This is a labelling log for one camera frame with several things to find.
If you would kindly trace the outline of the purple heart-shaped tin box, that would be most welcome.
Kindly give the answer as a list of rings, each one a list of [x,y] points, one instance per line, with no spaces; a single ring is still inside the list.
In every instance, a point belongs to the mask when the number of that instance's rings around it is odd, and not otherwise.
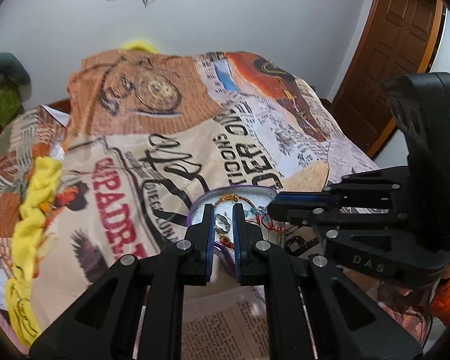
[[[242,205],[245,221],[261,228],[264,240],[283,247],[284,223],[272,219],[267,212],[267,206],[276,195],[277,192],[269,187],[246,184],[211,190],[193,203],[187,215],[187,225],[201,222],[206,205],[214,207],[214,254],[218,256],[225,272],[235,277],[233,206]]]

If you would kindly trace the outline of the brown wooden door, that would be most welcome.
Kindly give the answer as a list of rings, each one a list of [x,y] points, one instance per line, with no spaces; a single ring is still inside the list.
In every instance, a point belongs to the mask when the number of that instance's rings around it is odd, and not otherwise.
[[[331,111],[341,130],[375,158],[397,127],[382,84],[427,72],[440,43],[442,0],[372,0]]]

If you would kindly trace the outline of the green patterned pillow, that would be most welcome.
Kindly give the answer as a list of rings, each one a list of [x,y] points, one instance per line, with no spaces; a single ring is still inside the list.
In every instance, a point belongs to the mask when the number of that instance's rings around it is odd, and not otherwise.
[[[15,55],[0,53],[0,134],[22,108],[19,88],[30,82],[28,72]]]

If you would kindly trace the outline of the yellow cloth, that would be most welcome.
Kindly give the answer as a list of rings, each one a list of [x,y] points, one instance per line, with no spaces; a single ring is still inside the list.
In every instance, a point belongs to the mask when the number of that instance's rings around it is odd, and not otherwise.
[[[49,157],[34,160],[25,198],[19,207],[20,220],[13,230],[12,277],[5,285],[5,300],[11,327],[17,339],[27,348],[41,334],[32,310],[31,295],[47,220],[43,207],[55,197],[61,174],[61,161]]]

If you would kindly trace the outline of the newspaper print bed blanket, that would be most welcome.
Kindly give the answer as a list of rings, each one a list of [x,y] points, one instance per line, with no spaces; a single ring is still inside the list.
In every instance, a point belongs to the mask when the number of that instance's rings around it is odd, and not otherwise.
[[[70,109],[17,116],[0,135],[0,326],[17,348],[5,285],[34,161],[61,161],[31,283],[41,331],[124,254],[181,239],[193,203],[238,185],[319,191],[373,161],[308,84],[247,52],[110,50],[69,80]]]

